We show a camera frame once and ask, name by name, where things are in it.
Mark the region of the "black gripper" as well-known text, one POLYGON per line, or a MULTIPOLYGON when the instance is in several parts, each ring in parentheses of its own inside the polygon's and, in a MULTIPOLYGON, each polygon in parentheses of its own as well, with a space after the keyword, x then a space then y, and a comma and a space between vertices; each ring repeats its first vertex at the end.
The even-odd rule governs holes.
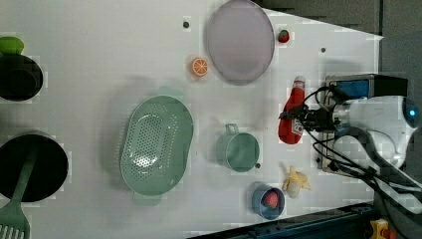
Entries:
POLYGON ((307 105, 298 105, 280 113, 280 120, 298 120, 307 130, 334 131, 333 112, 320 108, 310 110, 307 105))

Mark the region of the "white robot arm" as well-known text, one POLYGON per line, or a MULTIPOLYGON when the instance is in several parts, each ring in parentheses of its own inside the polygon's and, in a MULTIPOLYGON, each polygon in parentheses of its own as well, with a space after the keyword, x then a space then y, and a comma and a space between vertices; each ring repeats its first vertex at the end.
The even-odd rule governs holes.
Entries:
POLYGON ((297 121, 308 132, 332 134, 332 140, 316 141, 325 158, 391 203, 421 213, 421 183, 401 169, 411 136, 421 125, 412 101, 402 96, 362 98, 318 110, 300 104, 280 118, 297 121))

